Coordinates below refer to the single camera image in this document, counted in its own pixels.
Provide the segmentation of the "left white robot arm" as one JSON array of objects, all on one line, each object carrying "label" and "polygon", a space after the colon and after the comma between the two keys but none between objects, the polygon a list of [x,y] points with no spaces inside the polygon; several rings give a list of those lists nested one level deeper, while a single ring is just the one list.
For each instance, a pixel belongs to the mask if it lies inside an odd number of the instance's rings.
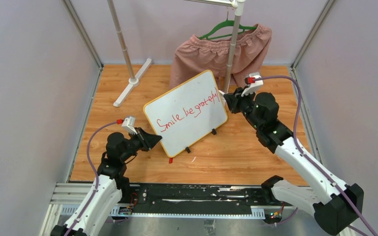
[{"label": "left white robot arm", "polygon": [[107,137],[106,151],[101,164],[93,168],[95,179],[89,192],[72,216],[62,225],[56,225],[52,236],[96,236],[117,203],[132,202],[130,182],[124,176],[128,159],[139,151],[150,151],[162,139],[137,127],[136,133],[126,138],[120,132]]}]

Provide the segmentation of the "yellow framed whiteboard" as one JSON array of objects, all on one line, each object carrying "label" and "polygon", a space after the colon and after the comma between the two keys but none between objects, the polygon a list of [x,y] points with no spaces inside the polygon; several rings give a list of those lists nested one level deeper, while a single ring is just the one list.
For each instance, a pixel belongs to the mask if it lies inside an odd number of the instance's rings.
[{"label": "yellow framed whiteboard", "polygon": [[143,107],[170,158],[224,124],[228,115],[211,70],[205,70]]}]

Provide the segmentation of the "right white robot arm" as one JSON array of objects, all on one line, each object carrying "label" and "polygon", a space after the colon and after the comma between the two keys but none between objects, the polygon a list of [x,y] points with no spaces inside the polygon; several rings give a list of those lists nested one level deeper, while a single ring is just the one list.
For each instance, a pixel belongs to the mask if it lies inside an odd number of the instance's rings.
[{"label": "right white robot arm", "polygon": [[328,234],[337,235],[358,219],[364,191],[356,183],[349,185],[318,162],[278,120],[279,105],[273,94],[242,95],[242,88],[223,94],[231,113],[241,113],[256,130],[259,142],[286,161],[312,188],[294,186],[280,176],[262,183],[261,198],[267,205],[289,203],[313,216]]}]

